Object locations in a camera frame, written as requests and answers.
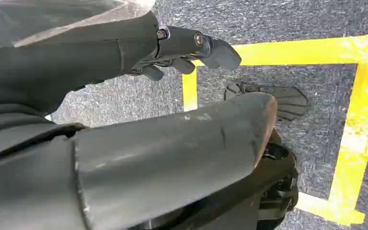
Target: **black mechanical part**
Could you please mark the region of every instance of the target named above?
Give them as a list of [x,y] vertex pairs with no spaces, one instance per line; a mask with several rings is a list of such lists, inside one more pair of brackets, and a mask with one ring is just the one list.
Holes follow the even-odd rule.
[[242,60],[225,41],[203,35],[196,30],[162,26],[157,31],[157,37],[156,55],[141,60],[130,74],[139,75],[148,65],[174,67],[183,74],[189,74],[195,69],[191,61],[196,59],[210,69],[236,69]]
[[73,140],[92,229],[135,226],[249,175],[275,113],[273,96],[250,93],[182,114],[78,132]]
[[224,100],[249,92],[264,92],[277,99],[278,119],[293,121],[304,116],[310,106],[307,97],[295,87],[266,86],[245,83],[231,83],[224,92]]
[[79,130],[34,120],[3,129],[0,220],[7,221],[0,221],[0,230],[127,229],[155,218],[152,223],[169,224],[171,218],[157,217],[195,207],[248,176],[275,120],[274,97],[250,93],[191,112],[107,127]]
[[162,217],[163,220],[168,219],[165,225],[153,228],[139,225],[131,229],[273,230],[297,203],[298,174],[291,152],[273,143],[268,147],[266,153],[279,148],[277,151],[284,155],[275,159],[272,158],[277,155],[274,153],[270,153],[270,157],[264,156],[255,171],[246,178],[181,208],[179,216]]
[[73,149],[59,136],[0,159],[0,230],[86,229]]

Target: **gray carpet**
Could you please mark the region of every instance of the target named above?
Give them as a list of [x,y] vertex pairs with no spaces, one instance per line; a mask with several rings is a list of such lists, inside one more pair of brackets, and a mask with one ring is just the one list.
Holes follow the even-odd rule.
[[[368,0],[159,0],[157,9],[163,24],[198,29],[231,44],[368,34]],[[300,190],[327,199],[355,70],[356,65],[201,68],[198,102],[221,101],[231,81],[301,89],[311,103],[308,114],[277,128],[299,160]],[[70,93],[53,120],[103,126],[177,113],[182,106],[181,75],[169,69],[160,82],[123,76]],[[368,167],[356,208],[366,219],[352,229],[368,230]],[[296,210],[280,229],[348,228]]]

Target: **yellow floor marking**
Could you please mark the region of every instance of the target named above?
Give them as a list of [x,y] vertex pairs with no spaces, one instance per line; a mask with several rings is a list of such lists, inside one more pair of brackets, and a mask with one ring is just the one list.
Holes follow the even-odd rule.
[[[297,208],[342,225],[361,224],[355,211],[368,162],[368,35],[234,46],[243,66],[358,64],[329,199],[300,193]],[[197,108],[196,70],[183,75],[184,110]]]

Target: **metal bolt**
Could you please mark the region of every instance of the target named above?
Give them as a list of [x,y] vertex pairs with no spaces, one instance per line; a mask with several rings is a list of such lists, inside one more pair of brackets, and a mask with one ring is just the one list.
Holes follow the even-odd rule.
[[158,30],[156,32],[157,38],[158,39],[166,39],[167,38],[167,32],[165,30]]
[[204,36],[201,33],[196,33],[194,35],[194,40],[197,46],[202,46],[204,44]]

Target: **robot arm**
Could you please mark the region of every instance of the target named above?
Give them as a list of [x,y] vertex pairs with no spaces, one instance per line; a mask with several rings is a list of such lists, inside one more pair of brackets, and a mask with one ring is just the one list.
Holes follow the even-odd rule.
[[[66,93],[86,84],[122,74],[159,80],[154,66],[189,73],[194,59],[228,69],[241,61],[222,40],[159,28],[152,13],[0,48],[0,230],[147,230],[172,219],[172,229],[201,227],[238,203],[223,199],[229,196],[219,193],[222,189],[231,194],[235,189],[242,201],[259,201],[264,190],[291,173],[291,154],[274,164],[281,170],[256,168],[264,180],[252,173],[276,120],[269,94],[94,129],[44,119]],[[251,190],[236,189],[243,185]],[[287,209],[291,198],[282,194]],[[161,221],[166,215],[175,217]]]

